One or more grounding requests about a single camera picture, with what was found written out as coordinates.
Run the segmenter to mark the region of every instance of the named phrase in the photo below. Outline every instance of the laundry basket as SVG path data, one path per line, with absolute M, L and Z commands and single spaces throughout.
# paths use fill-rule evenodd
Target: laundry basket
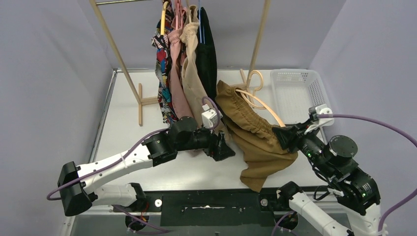
M 326 103 L 330 107 L 322 79 L 314 70 L 272 70 L 270 78 L 275 111 L 285 124 L 305 122 L 312 106 Z

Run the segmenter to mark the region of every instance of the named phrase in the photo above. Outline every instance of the hanging clothes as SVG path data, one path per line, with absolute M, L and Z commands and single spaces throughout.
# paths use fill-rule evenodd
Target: hanging clothes
M 273 125 L 256 114 L 236 88 L 219 81 L 216 101 L 225 112 L 223 120 L 233 140 L 243 150 L 243 159 L 248 165 L 241 172 L 240 181 L 259 192 L 268 176 L 290 166 L 298 154 L 281 148 L 272 131 Z
M 213 101 L 216 97 L 217 59 L 209 18 L 204 7 L 200 8 L 200 29 L 197 34 L 196 65 L 198 76 L 207 96 Z
M 183 26 L 183 12 L 184 9 L 181 6 L 179 0 L 175 1 L 176 4 L 176 15 L 175 15 L 175 30 L 168 34 L 168 39 L 170 41 L 170 51 L 171 51 L 171 59 L 172 59 L 172 69 L 169 74 L 169 89 L 172 95 L 172 106 L 174 108 L 175 114 L 178 118 L 188 116 L 194 117 L 190 105 L 185 98 L 184 91 L 182 90 L 182 85 L 180 82 L 180 61 L 179 56 L 181 54 L 181 46 L 182 42 L 179 39 L 180 35 L 182 34 L 182 26 Z
M 172 105 L 170 81 L 168 79 L 168 74 L 172 66 L 168 34 L 174 30 L 172 28 L 173 18 L 174 11 L 171 2 L 169 2 L 165 14 L 164 35 L 161 35 L 161 21 L 159 21 L 155 35 L 152 38 L 152 46 L 157 48 L 155 74 L 159 79 L 158 103 L 161 108 L 163 122 L 168 123 L 170 126 L 178 121 L 178 117 L 176 116 Z
M 197 121 L 198 125 L 201 126 L 203 124 L 201 113 L 204 112 L 201 100 L 204 96 L 207 96 L 207 94 L 201 84 L 195 63 L 195 50 L 198 44 L 198 38 L 196 35 L 198 26 L 197 6 L 191 5 L 187 13 L 187 20 L 185 22 L 182 35 L 180 36 L 181 41 L 186 45 L 187 54 L 187 58 L 182 66 L 181 76 L 185 97 L 190 105 L 194 119 Z M 220 122 L 220 124 L 215 128 L 217 133 L 219 130 L 222 130 L 225 133 L 226 141 L 229 141 L 229 133 L 227 132 L 223 122 Z

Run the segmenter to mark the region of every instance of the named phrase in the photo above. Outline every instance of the black garment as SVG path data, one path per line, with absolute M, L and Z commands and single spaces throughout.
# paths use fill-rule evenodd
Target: black garment
M 213 36 L 211 35 L 209 18 L 206 10 L 200 8 L 200 28 L 197 31 L 198 45 L 196 49 L 196 65 L 198 76 L 203 84 L 207 96 L 214 101 L 216 97 L 217 84 L 217 60 L 216 49 L 214 47 Z

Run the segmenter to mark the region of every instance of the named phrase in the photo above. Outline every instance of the gray wall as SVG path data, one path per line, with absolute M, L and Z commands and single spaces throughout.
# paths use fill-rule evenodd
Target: gray wall
M 417 137 L 417 1 L 348 0 L 311 69 L 317 70 L 335 113 L 393 124 Z M 417 186 L 416 148 L 398 134 L 364 121 L 338 119 L 327 130 L 359 146 L 356 160 L 373 176 L 383 212 Z M 412 200 L 387 220 L 392 235 L 415 235 Z
M 307 68 L 346 0 L 273 0 L 257 69 Z M 216 46 L 219 68 L 248 68 L 263 0 L 202 0 Z M 78 0 L 113 68 L 119 64 L 87 0 Z M 100 7 L 127 67 L 154 68 L 150 39 L 161 18 L 161 0 Z
M 46 195 L 88 161 L 112 70 L 76 1 L 0 1 L 0 229 L 59 235 Z

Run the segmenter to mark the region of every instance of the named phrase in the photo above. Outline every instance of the brown shorts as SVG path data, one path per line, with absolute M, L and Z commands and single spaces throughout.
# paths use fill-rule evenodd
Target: brown shorts
M 259 192 L 269 175 L 290 166 L 298 154 L 281 148 L 272 132 L 273 125 L 256 114 L 235 89 L 219 81 L 216 102 L 223 110 L 223 121 L 233 140 L 243 150 L 243 159 L 248 165 L 240 174 L 240 181 Z

